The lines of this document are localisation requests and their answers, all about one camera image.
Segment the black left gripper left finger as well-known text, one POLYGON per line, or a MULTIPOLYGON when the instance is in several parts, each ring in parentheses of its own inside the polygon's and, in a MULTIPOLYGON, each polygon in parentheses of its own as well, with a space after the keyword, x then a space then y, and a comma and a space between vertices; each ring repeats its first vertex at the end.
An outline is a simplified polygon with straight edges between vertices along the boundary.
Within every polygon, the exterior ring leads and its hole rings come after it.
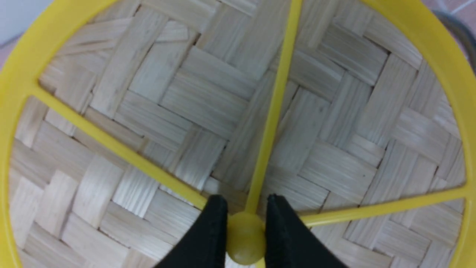
POLYGON ((176 246, 156 268, 224 268, 228 204, 221 195, 211 195, 176 246))

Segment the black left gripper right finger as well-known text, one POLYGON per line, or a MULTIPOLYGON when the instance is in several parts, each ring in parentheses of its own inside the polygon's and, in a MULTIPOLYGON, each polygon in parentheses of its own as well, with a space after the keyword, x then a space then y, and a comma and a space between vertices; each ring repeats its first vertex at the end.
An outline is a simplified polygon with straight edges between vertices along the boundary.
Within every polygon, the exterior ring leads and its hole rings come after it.
POLYGON ((286 198, 272 194, 266 211, 267 268, 345 268, 304 225, 286 198))

